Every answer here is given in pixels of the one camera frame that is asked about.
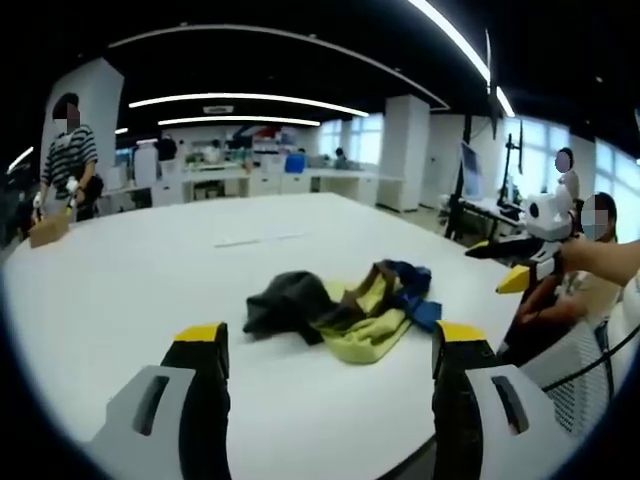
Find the ceiling light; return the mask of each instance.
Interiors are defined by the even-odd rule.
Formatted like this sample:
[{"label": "ceiling light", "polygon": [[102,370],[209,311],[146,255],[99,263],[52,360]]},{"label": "ceiling light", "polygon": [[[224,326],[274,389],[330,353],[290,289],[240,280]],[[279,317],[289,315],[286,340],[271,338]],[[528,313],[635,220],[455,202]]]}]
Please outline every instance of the ceiling light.
[{"label": "ceiling light", "polygon": [[[442,14],[436,10],[431,4],[426,2],[425,0],[407,0],[414,7],[424,13],[429,19],[435,23],[440,30],[442,30],[452,41],[456,44],[456,46],[465,54],[465,56],[471,61],[476,70],[482,75],[482,78],[485,79],[487,84],[491,80],[491,72],[489,71],[489,67],[487,67],[480,56],[476,53],[473,47],[467,42],[467,40],[456,30],[456,28],[442,16]],[[507,100],[506,95],[502,91],[500,87],[497,88],[497,96],[498,102],[502,105],[502,109],[508,117],[515,117],[515,113],[509,104],[509,100]]]},{"label": "ceiling light", "polygon": [[29,155],[31,152],[33,152],[33,147],[27,148],[24,152],[18,155],[18,158],[16,158],[13,162],[11,162],[11,165],[9,165],[9,168],[7,168],[7,173],[11,173],[11,170],[16,168],[16,165],[18,165],[22,160],[24,160],[24,158],[27,155]]},{"label": "ceiling light", "polygon": [[191,122],[274,122],[274,123],[295,123],[298,125],[309,125],[319,127],[320,122],[312,120],[301,120],[298,118],[282,118],[282,117],[260,117],[249,115],[220,115],[215,117],[192,117],[192,118],[176,118],[173,120],[160,120],[158,125],[175,125],[176,123]]},{"label": "ceiling light", "polygon": [[311,107],[327,108],[329,110],[337,110],[339,112],[350,113],[360,117],[368,117],[367,112],[354,110],[353,108],[341,107],[332,103],[317,102],[315,100],[306,100],[304,98],[284,97],[281,95],[263,95],[261,93],[192,93],[188,95],[172,95],[169,97],[152,98],[149,100],[141,100],[129,104],[129,108],[143,107],[145,105],[154,105],[156,103],[177,102],[181,100],[211,100],[216,98],[223,99],[239,99],[239,100],[271,100],[275,102],[298,103],[301,105],[309,105]]}]

